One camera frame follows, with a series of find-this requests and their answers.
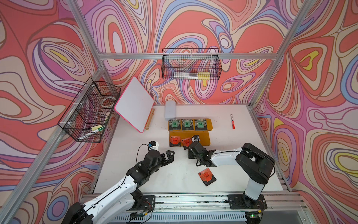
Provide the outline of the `yellow wooden two-tier shelf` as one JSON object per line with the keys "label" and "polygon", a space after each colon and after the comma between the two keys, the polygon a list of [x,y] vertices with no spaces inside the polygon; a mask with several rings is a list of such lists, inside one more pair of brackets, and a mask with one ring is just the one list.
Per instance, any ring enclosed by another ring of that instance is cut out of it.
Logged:
{"label": "yellow wooden two-tier shelf", "polygon": [[213,129],[213,124],[212,121],[210,119],[206,119],[207,120],[207,126],[208,126],[208,130],[207,131],[196,131],[195,130],[195,126],[194,126],[194,130],[193,131],[182,131],[182,130],[177,130],[177,131],[169,131],[169,137],[170,136],[180,136],[181,139],[184,138],[189,138],[189,137],[193,137],[194,135],[198,135],[200,137],[200,142],[203,146],[209,146],[211,144],[210,142],[210,137],[209,137],[209,131],[212,131]]}

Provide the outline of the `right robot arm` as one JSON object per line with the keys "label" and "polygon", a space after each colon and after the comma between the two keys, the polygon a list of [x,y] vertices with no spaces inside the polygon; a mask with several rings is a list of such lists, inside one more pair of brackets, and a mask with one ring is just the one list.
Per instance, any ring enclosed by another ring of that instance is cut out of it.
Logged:
{"label": "right robot arm", "polygon": [[275,160],[251,143],[229,151],[208,151],[199,141],[194,141],[187,148],[189,158],[195,158],[197,166],[240,166],[249,177],[241,196],[241,204],[248,209],[253,209],[260,201],[264,187],[276,171]]}

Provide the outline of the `red tea bag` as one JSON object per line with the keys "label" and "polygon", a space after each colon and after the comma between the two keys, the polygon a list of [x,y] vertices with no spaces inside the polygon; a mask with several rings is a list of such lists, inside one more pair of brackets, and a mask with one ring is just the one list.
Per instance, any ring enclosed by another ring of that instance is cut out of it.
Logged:
{"label": "red tea bag", "polygon": [[193,140],[191,137],[184,138],[181,140],[181,144],[185,150],[189,149],[189,146],[192,144]]}
{"label": "red tea bag", "polygon": [[198,175],[205,186],[209,186],[217,180],[209,168],[199,172]]}
{"label": "red tea bag", "polygon": [[180,136],[170,136],[169,137],[169,147],[180,147],[181,146],[181,137]]}

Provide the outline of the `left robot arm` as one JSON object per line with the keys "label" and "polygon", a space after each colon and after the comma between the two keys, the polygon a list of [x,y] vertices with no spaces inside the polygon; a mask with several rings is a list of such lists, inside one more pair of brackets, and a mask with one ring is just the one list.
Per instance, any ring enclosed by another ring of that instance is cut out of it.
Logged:
{"label": "left robot arm", "polygon": [[149,181],[159,168],[174,162],[175,152],[167,150],[161,154],[149,150],[144,159],[130,168],[126,175],[100,196],[80,204],[74,203],[62,220],[63,224],[107,224],[117,214],[131,209],[142,197],[139,187]]}

